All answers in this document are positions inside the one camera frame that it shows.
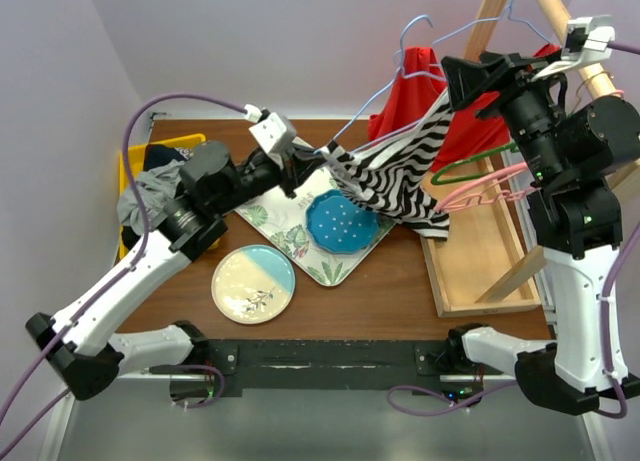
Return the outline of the black white striped tank top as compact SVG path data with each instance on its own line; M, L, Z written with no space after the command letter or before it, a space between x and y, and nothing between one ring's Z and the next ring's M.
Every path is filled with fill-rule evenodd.
M319 153L338 189L354 205L402 225L427 239L449 238L449 215L422 187L454 117L443 91L411 129L361 151L335 141Z

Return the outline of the thick pink plastic hanger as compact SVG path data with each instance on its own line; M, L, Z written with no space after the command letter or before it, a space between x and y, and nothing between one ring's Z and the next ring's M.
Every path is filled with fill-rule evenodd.
M511 165L493 171L487 175L470 181L464 186L455 189L436 204L436 212L451 213L479 206L496 204L498 202L519 201L529 194L537 191L533 186L527 186L520 191L512 191L504 188L503 183L508 183L520 174L528 171L525 162Z

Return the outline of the grey tank top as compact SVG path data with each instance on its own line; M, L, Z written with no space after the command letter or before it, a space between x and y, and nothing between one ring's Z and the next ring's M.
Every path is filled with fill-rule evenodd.
M149 221L157 216L167 203L172 200L180 182L179 170L185 161L171 160L168 164L141 171L135 178L144 209ZM133 189L124 189L117 203L119 222L141 236L144 233L143 210L139 207Z

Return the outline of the navy maroon-trimmed tank top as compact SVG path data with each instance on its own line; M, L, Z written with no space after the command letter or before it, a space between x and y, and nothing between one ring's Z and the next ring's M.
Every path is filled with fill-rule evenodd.
M193 150L186 147L171 147L161 144L148 144L145 148L143 171L163 167L172 161L186 162L193 156Z

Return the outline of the blue wire hanger front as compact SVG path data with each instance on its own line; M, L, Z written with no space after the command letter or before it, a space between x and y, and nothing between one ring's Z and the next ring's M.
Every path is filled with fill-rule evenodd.
M364 152L416 127L446 90L446 79L431 47L414 47L409 49L408 54L405 53L404 37L407 31L420 21L426 21L433 26L427 14L415 17L405 26L399 40L400 48L394 54L396 70L393 79L369 98L354 117L331 138L332 141L337 141L367 113L369 106L377 98L389 91L383 109L366 119L367 142L351 149L351 154Z

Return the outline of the thin pink wire hanger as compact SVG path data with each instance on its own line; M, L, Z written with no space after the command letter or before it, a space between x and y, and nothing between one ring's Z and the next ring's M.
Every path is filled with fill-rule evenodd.
M609 78L600 79L593 77L585 79L577 88L576 93L579 93L582 89L586 89L592 98L609 95L623 97L625 95L625 92L622 89L616 88Z

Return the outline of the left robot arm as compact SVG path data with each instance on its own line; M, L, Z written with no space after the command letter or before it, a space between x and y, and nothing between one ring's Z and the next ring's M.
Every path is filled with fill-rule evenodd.
M118 328L222 237L226 214L275 187L294 197L324 162L321 151L296 141L278 154L257 148L239 165L219 141L197 145L179 171L178 196L152 221L149 233L78 300L54 315L37 313L26 323L74 397L91 399L117 377L145 368L200 371L208 340L192 323L134 334L120 334Z

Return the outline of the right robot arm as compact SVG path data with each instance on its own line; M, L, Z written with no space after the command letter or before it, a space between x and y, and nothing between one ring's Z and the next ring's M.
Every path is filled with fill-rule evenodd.
M445 360L459 374L484 364L513 376L534 405L568 415L599 412L602 398L626 403L639 380L621 352L615 280L632 242L606 178L639 156L639 114L615 95L567 114L553 86L558 54L526 58L486 52L478 61L444 57L451 107L495 99L478 112L501 117L533 178L527 197L537 243L551 271L557 335L526 341L484 324L448 334Z

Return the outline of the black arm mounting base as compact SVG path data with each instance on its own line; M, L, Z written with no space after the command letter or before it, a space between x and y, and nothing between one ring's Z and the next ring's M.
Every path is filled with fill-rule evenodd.
M225 377L224 394L248 389L373 390L440 387L447 375L473 376L443 341L209 339L190 355Z

